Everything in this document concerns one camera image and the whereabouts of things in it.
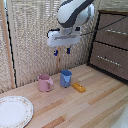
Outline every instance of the drawer handle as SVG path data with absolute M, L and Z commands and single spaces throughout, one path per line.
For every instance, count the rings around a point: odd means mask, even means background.
M 115 64 L 115 65 L 117 65 L 117 66 L 120 66 L 121 67 L 121 65 L 120 64 L 118 64 L 118 63 L 116 63 L 116 62 L 113 62 L 113 61 L 110 61 L 110 60 L 108 60 L 108 59 L 106 59 L 106 58 L 104 58 L 104 57 L 100 57 L 100 56 L 97 56 L 98 58 L 100 58 L 100 59 L 102 59 L 102 60 L 105 60 L 105 61 L 107 61 L 107 62 L 110 62 L 110 63 L 112 63 L 112 64 Z
M 116 32 L 113 30 L 106 30 L 107 32 L 113 32 L 113 33 L 117 33 L 117 34 L 122 34 L 122 35 L 128 35 L 127 33 L 122 33 L 122 32 Z

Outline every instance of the wooden table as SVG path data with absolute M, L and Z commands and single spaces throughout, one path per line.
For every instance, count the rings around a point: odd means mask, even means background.
M 61 87 L 57 74 L 52 76 L 54 87 L 50 92 L 40 92 L 35 82 L 0 98 L 17 95 L 32 102 L 34 114 L 25 128 L 110 128 L 128 102 L 128 86 L 86 65 L 70 71 L 72 83 L 79 79 L 86 92 Z

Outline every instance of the cabinet drawer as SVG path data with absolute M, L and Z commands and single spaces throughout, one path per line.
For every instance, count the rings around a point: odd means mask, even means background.
M 122 15 L 101 14 L 98 29 L 123 17 Z M 128 17 L 98 31 L 95 40 L 128 49 Z
M 128 80 L 128 52 L 94 42 L 90 63 Z

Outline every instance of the yellow block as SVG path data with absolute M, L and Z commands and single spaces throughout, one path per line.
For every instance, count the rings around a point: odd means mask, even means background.
M 83 92 L 85 92 L 86 91 L 86 89 L 83 87 L 83 86 L 81 86 L 79 83 L 74 83 L 74 84 L 72 84 L 72 87 L 74 88 L 74 89 L 76 89 L 78 92 L 80 92 L 80 93 L 83 93 Z

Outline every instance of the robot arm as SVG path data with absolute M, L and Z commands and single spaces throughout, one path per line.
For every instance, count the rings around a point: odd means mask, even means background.
M 58 9 L 60 29 L 48 32 L 47 44 L 50 47 L 76 44 L 80 41 L 81 25 L 92 20 L 94 0 L 61 0 Z
M 59 24 L 63 28 L 73 27 L 75 25 L 77 16 L 82 12 L 81 18 L 79 17 L 79 22 L 76 23 L 76 25 L 82 25 L 85 22 L 85 19 L 88 19 L 91 16 L 93 6 L 89 5 L 93 1 L 94 0 L 62 0 L 57 15 Z

